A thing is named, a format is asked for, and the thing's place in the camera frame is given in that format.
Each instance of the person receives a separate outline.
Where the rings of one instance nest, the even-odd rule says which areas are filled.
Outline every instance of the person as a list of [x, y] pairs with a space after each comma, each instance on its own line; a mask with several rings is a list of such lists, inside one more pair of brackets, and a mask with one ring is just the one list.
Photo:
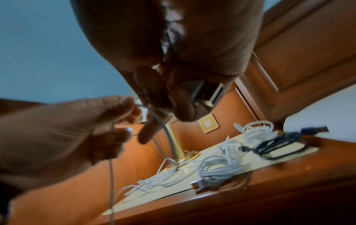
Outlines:
[[[210, 111], [183, 88], [190, 80], [228, 89], [247, 68], [261, 26], [263, 0], [71, 0], [91, 45], [163, 121], [191, 122]], [[0, 117], [0, 215], [28, 190], [73, 177], [113, 159], [130, 140], [141, 110], [132, 97], [42, 105]], [[145, 123], [138, 140], [159, 131]]]

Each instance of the wooden door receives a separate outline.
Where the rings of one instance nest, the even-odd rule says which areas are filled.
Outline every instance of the wooden door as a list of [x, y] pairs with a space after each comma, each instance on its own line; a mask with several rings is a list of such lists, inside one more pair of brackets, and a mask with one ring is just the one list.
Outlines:
[[356, 83], [355, 12], [356, 1], [304, 0], [264, 25], [236, 80], [259, 119], [282, 120]]

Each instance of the table surface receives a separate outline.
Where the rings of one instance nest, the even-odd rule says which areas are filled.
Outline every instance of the table surface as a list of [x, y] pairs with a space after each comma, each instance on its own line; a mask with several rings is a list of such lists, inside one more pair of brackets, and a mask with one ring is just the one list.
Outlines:
[[[142, 224], [238, 202], [289, 193], [356, 176], [356, 143], [308, 138], [319, 151], [232, 178], [217, 191], [190, 189], [114, 214], [118, 224]], [[99, 216], [92, 225], [108, 224]]]

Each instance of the hand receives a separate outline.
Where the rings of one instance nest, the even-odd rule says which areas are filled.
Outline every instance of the hand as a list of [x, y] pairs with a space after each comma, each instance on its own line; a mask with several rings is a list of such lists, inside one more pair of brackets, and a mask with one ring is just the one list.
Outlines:
[[[223, 83], [243, 74], [260, 28], [264, 1], [72, 0], [93, 47], [166, 122], [209, 113], [195, 106], [182, 84]], [[160, 64], [157, 71], [152, 66]], [[147, 143], [160, 129], [148, 121], [139, 134]]]
[[114, 159], [132, 138], [113, 123], [135, 123], [132, 97], [43, 105], [0, 118], [0, 181], [29, 190], [73, 177]]

